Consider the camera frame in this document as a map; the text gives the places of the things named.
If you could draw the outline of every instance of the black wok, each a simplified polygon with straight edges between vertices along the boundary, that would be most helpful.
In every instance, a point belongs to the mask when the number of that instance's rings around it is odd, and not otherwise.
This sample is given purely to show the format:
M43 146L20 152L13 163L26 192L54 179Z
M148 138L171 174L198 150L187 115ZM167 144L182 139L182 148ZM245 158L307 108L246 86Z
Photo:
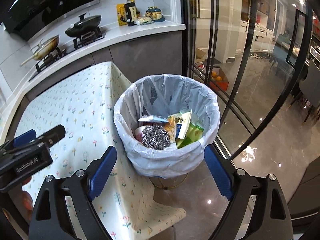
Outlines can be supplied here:
M85 15L86 13L80 15L80 21L76 22L75 24L71 24L71 26L65 31L65 34L69 37L77 38L83 34L93 31L99 26L101 15L84 18Z

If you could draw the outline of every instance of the gray chair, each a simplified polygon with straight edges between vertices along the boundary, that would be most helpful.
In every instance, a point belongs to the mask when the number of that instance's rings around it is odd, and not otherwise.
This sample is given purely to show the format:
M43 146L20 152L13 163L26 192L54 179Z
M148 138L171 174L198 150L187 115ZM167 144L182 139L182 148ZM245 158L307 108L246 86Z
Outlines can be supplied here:
M307 77L299 82L299 88L301 92L293 99L289 107L292 106L292 104L299 98L301 98L302 95L306 97L306 99L310 102L311 107L308 111L307 117L302 123L304 124L312 110L315 108L317 109L320 105L320 69L313 60L310 60Z

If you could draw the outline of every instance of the plastic bag liner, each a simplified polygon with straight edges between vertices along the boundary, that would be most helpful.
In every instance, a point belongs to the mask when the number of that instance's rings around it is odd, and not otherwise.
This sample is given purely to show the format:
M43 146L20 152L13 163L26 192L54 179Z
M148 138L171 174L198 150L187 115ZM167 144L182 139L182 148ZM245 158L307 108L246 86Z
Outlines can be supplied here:
M144 114L164 115L192 109L203 122L200 140L174 151L144 147L134 138ZM128 158L144 176L173 178L194 170L204 159L204 148L218 133L220 112L216 94L206 85L179 75L153 75L139 79L114 106L114 123Z

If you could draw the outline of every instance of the blue gripper pad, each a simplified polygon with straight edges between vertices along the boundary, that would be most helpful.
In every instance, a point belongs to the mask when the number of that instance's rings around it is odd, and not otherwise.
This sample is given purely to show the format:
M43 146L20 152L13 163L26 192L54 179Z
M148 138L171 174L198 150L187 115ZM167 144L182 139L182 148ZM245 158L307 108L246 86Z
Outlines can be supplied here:
M13 147L23 146L36 138L36 131L30 130L13 139Z
M225 196L227 200L231 200L233 197L231 180L210 146L206 146L204 149L204 160L218 186L220 194Z
M117 160L117 150L114 147L109 147L108 152L105 155L104 159L100 163L97 171L92 176L92 179L89 181L89 193L88 198L93 201L95 197L100 196L113 167L116 164Z

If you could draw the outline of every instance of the floral tablecloth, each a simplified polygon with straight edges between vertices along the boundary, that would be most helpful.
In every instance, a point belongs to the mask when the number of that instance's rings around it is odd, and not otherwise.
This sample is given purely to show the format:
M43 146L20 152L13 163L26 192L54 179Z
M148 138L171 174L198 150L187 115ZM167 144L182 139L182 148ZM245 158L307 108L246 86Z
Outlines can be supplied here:
M35 202L44 178L72 175L99 159L109 145L117 150L116 165L102 194L92 202L113 239L148 239L186 216L180 208L156 203L154 186L128 161L113 123L113 106L130 81L112 62L91 66L54 85L25 110L16 136L34 129L40 135L58 124L63 140L51 148L53 163L23 186ZM85 239L70 197L67 206L79 238Z

